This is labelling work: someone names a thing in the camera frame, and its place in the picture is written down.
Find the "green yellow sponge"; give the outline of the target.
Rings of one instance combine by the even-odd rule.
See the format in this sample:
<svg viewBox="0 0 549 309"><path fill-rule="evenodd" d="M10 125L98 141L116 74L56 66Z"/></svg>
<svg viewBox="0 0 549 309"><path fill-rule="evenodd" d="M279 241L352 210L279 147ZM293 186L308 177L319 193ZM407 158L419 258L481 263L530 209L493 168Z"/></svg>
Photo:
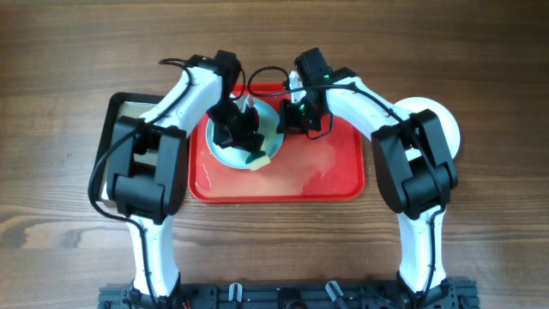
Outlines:
<svg viewBox="0 0 549 309"><path fill-rule="evenodd" d="M251 171L256 171L267 166L271 162L265 151L251 153L245 160L246 168Z"/></svg>

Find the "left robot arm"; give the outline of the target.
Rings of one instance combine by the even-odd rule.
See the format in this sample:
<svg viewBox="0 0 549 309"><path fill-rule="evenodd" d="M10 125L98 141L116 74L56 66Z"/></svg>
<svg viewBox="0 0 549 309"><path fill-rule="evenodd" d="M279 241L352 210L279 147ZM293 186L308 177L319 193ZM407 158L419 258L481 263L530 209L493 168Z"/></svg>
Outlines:
<svg viewBox="0 0 549 309"><path fill-rule="evenodd" d="M173 256L172 220L187 188L188 138L208 115L214 143L249 152L245 164L257 170L269 164L255 108L240 107L231 92L244 76L237 56L217 51L213 58L166 58L182 70L176 85L150 110L120 117L109 149L98 161L106 167L106 195L117 207L134 246L136 277L123 292L127 307L177 308L180 273Z"/></svg>

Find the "white plate bottom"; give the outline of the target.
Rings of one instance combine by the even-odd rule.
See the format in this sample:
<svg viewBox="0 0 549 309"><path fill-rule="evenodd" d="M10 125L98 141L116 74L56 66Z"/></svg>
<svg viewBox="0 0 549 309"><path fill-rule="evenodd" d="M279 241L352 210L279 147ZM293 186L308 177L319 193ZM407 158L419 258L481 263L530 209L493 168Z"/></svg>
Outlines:
<svg viewBox="0 0 549 309"><path fill-rule="evenodd" d="M462 134L454 115L442 104L425 97L409 97L395 103L396 106L411 112L422 112L426 109L435 112L441 122L446 142L453 159L462 147Z"/></svg>

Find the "light blue plate top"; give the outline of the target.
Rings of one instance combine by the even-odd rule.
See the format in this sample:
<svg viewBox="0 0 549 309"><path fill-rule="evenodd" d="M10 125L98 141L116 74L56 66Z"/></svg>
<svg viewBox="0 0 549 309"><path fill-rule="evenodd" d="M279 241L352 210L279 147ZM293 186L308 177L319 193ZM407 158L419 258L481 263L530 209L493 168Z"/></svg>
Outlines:
<svg viewBox="0 0 549 309"><path fill-rule="evenodd" d="M272 160L281 148L284 135L277 132L280 122L277 111L266 101L253 98L248 94L237 101L240 107L253 106L259 116L258 133L265 137L263 151ZM250 152L238 148L221 148L214 143L214 124L211 120L206 126L206 142L208 150L221 164L234 169L247 169L246 160Z"/></svg>

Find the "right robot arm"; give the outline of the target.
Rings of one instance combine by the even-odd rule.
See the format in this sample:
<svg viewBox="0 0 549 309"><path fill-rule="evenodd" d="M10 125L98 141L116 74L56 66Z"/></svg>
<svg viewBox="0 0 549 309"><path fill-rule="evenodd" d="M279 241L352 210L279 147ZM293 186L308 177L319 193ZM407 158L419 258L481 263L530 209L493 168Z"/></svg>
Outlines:
<svg viewBox="0 0 549 309"><path fill-rule="evenodd" d="M378 189L400 225L398 277L416 305L434 300L446 278L443 215L458 183L441 118L429 107L415 112L387 101L349 68L333 70L317 47L293 63L285 83L292 97L281 102L277 130L320 132L323 117L330 116L371 141Z"/></svg>

